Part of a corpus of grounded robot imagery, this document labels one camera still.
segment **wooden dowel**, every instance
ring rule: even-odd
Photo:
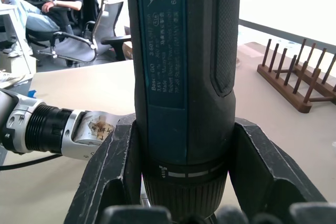
[[[279,43],[277,43],[277,44],[275,45],[275,49],[274,49],[274,52],[273,52],[273,56],[272,56],[272,59],[271,59],[271,63],[270,63],[269,68],[268,68],[268,72],[269,72],[269,73],[272,72],[272,68],[273,68],[273,64],[274,64],[274,61],[275,61],[275,57],[277,56],[278,48],[279,48]]]
[[[321,73],[321,69],[318,68],[315,71],[315,75],[312,77],[309,89],[308,89],[307,94],[306,94],[306,96],[304,97],[304,100],[303,100],[304,103],[307,103],[309,101],[309,98],[311,96],[311,92],[313,92],[314,86],[316,84],[317,78],[319,77],[320,73]]]
[[[317,69],[320,67],[321,62],[322,62],[322,60],[323,60],[323,57],[324,57],[324,54],[325,54],[326,51],[327,51],[326,48],[324,48],[324,49],[322,50],[321,56],[320,56],[320,58],[319,58],[319,61],[317,62],[316,67],[315,67],[315,69],[314,69],[314,71],[313,71],[313,74],[311,75],[312,77],[313,77],[314,74],[316,73]]]
[[[309,56],[308,56],[308,59],[307,59],[308,62],[309,62],[311,56],[313,55],[313,51],[314,51],[314,49],[315,49],[315,46],[316,46],[316,43],[314,43],[314,44],[311,46],[311,50],[310,50],[310,53],[309,53]]]
[[[334,54],[334,57],[332,58],[332,61],[329,65],[328,71],[325,73],[325,76],[323,77],[322,84],[325,84],[327,81],[327,78],[329,77],[329,74],[331,72],[332,66],[335,64],[336,61],[336,54]]]
[[[280,73],[288,73],[288,69],[281,69]]]
[[[266,51],[265,51],[265,55],[264,55],[264,59],[263,59],[263,63],[262,63],[262,66],[264,67],[265,64],[266,64],[266,59],[267,59],[267,56],[268,56],[268,51],[269,51],[269,47],[271,46],[271,41],[272,39],[269,39],[268,40],[268,43],[267,43],[267,47],[266,47]]]
[[[279,63],[279,67],[278,67],[278,71],[277,71],[277,75],[275,76],[275,79],[279,79],[280,73],[281,73],[281,69],[282,69],[282,65],[284,64],[284,60],[286,57],[286,52],[287,52],[287,48],[284,48],[284,51],[282,52],[282,56],[280,59],[280,63]]]
[[[294,87],[294,90],[293,90],[293,94],[296,94],[298,92],[298,89],[300,87],[300,83],[301,83],[302,77],[305,74],[305,70],[306,70],[307,66],[308,66],[308,61],[305,61],[304,64],[303,64],[303,66],[302,66],[302,69],[301,69],[301,74],[300,74],[300,76],[299,76],[299,78],[298,78],[298,80],[297,80],[297,82],[295,84],[295,87]]]
[[[315,97],[315,98],[309,98],[310,102],[330,102],[334,98],[333,97]]]
[[[299,64],[300,57],[301,57],[303,48],[304,48],[304,46],[305,46],[305,44],[306,44],[306,41],[307,41],[307,39],[303,39],[303,42],[302,42],[302,45],[301,45],[301,48],[300,48],[300,52],[299,52],[298,59],[297,59],[297,61],[295,62],[295,65],[296,65],[296,66]]]
[[[292,59],[292,61],[290,63],[290,66],[289,66],[289,69],[288,69],[288,73],[286,75],[286,79],[285,79],[285,82],[284,82],[285,86],[287,86],[289,78],[290,78],[290,75],[292,74],[293,67],[294,67],[294,64],[295,64],[295,60],[296,60],[296,55],[294,55],[294,57],[293,57],[293,59]]]

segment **black cable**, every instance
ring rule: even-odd
[[[62,157],[62,155],[55,154],[55,155],[51,155],[51,156],[48,156],[48,157],[43,157],[43,158],[39,158],[39,159],[36,159],[36,160],[15,164],[15,165],[3,165],[3,166],[0,166],[0,170],[19,169],[19,168],[27,167],[27,166],[30,166],[30,165],[36,165],[36,164],[39,164],[39,163],[42,163],[42,162],[45,162],[45,161],[49,161],[49,160],[52,160],[52,159],[55,159],[55,158],[58,158],[58,157]]]

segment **wooden rack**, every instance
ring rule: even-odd
[[[299,112],[301,113],[309,113],[313,102],[325,102],[330,101],[336,104],[336,85],[333,87],[332,85],[327,83],[327,79],[331,72],[331,69],[336,61],[336,54],[333,56],[333,59],[328,67],[327,72],[325,73],[323,79],[319,78],[321,73],[320,64],[324,57],[326,48],[323,49],[322,54],[318,60],[318,63],[313,72],[307,70],[308,62],[313,54],[316,44],[314,43],[311,47],[310,53],[308,55],[308,59],[303,63],[303,65],[299,64],[300,57],[306,44],[306,39],[303,40],[301,45],[301,49],[299,55],[294,55],[289,69],[282,69],[282,65],[284,64],[284,60],[286,57],[287,48],[282,52],[282,56],[280,59],[279,66],[276,70],[273,70],[275,58],[277,56],[277,51],[279,48],[279,44],[276,44],[274,53],[270,62],[270,65],[266,65],[266,60],[268,56],[269,47],[271,45],[271,39],[268,40],[268,44],[266,47],[263,63],[258,65],[257,72],[261,74],[283,97],[287,99]],[[280,77],[281,73],[287,73],[286,78],[282,79]],[[298,80],[294,87],[288,85],[289,78],[291,74],[295,74],[298,77]],[[305,96],[298,92],[301,81],[304,81],[309,85],[308,91]],[[319,92],[323,97],[319,98],[310,98],[313,90]]]

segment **rubber grip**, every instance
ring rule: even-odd
[[[215,0],[214,53],[212,54],[212,84],[218,95],[228,95],[234,86],[237,35],[239,21],[239,0]]]

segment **man's hand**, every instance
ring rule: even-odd
[[[54,7],[54,3],[52,1],[50,2],[46,2],[43,6],[42,6],[42,12],[44,13],[48,13],[50,8]]]

